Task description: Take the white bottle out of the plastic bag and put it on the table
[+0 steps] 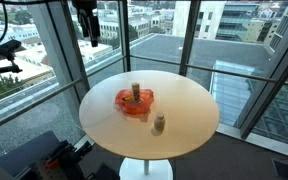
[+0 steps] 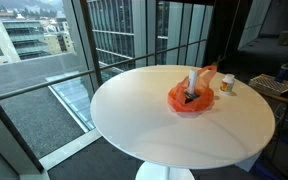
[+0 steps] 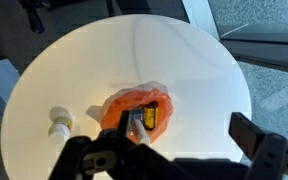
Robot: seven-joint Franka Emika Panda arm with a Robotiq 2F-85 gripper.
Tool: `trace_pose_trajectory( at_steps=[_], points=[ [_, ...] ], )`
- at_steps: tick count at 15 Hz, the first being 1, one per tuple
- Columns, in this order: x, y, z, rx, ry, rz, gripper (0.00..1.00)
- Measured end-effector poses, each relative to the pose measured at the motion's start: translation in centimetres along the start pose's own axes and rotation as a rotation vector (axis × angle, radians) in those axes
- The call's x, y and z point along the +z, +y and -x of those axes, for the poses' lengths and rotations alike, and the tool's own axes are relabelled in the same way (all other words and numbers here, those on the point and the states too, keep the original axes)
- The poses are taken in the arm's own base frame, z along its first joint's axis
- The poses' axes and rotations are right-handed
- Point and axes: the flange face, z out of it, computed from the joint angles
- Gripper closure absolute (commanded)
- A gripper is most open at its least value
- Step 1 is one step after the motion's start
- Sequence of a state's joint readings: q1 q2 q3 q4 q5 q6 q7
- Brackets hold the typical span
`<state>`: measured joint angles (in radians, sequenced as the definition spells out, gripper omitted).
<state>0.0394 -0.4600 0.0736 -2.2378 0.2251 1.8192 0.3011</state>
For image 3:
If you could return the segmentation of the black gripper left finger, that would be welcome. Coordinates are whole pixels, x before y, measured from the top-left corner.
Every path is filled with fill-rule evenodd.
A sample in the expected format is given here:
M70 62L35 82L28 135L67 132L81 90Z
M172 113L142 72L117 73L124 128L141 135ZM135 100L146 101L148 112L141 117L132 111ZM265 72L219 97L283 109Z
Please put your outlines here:
M121 113L120 119L119 119L119 123L118 123L118 130L122 133L122 134L126 134L127 130L128 130L128 122L129 122L129 115L130 112L128 110L123 111Z

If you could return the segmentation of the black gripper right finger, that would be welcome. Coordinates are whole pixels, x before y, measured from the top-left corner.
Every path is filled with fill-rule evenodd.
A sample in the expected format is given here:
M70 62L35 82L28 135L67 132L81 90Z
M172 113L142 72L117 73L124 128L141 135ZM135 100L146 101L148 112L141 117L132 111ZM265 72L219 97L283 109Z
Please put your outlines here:
M265 132L240 112L232 112L228 133L246 157L255 157Z

